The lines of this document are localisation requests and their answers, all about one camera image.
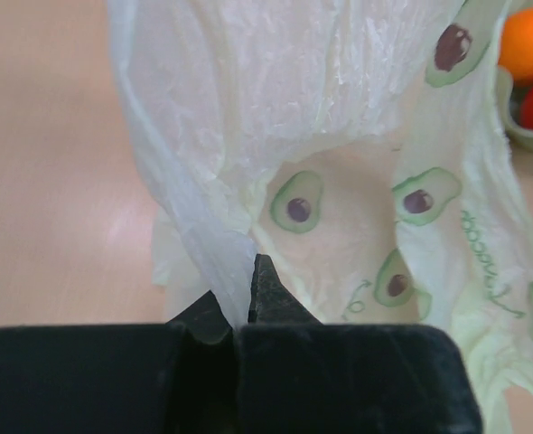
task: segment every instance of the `light brown surface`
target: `light brown surface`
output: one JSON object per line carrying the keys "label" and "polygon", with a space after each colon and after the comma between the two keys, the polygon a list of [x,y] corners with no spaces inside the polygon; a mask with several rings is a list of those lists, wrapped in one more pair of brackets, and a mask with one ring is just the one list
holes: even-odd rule
{"label": "light brown surface", "polygon": [[[0,325],[162,319],[97,0],[0,0]],[[533,156],[515,155],[533,212]],[[533,398],[510,392],[515,432]]]}

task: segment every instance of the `plastic bag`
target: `plastic bag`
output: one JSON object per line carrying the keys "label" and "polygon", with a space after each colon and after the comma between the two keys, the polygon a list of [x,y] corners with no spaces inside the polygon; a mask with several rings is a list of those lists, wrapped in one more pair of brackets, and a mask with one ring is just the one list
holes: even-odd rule
{"label": "plastic bag", "polygon": [[503,391],[533,393],[533,223],[493,96],[512,6],[110,1],[167,315],[212,288],[243,325],[261,251],[324,322],[449,332],[510,432]]}

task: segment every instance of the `orange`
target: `orange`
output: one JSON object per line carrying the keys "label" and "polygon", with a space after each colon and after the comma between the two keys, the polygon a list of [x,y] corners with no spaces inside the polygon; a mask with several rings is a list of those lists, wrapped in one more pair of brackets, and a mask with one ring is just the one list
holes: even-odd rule
{"label": "orange", "polygon": [[498,64],[511,73],[516,85],[533,83],[533,7],[507,19]]}

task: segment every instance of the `crumpled plastic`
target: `crumpled plastic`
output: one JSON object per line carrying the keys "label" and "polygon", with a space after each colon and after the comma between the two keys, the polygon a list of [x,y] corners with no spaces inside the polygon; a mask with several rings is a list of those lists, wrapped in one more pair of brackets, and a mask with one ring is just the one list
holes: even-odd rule
{"label": "crumpled plastic", "polygon": [[258,251],[323,322],[460,346],[488,433],[533,393],[533,221],[493,95],[509,0],[111,0],[166,315],[247,322]]}

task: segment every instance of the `green bowl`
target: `green bowl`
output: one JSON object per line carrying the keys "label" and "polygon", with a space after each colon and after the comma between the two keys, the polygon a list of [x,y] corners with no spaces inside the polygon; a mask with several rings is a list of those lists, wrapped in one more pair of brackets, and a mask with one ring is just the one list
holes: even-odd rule
{"label": "green bowl", "polygon": [[533,152],[533,129],[523,128],[513,120],[518,117],[519,105],[526,92],[527,90],[513,89],[511,74],[505,68],[498,67],[495,93],[505,132],[512,143]]}

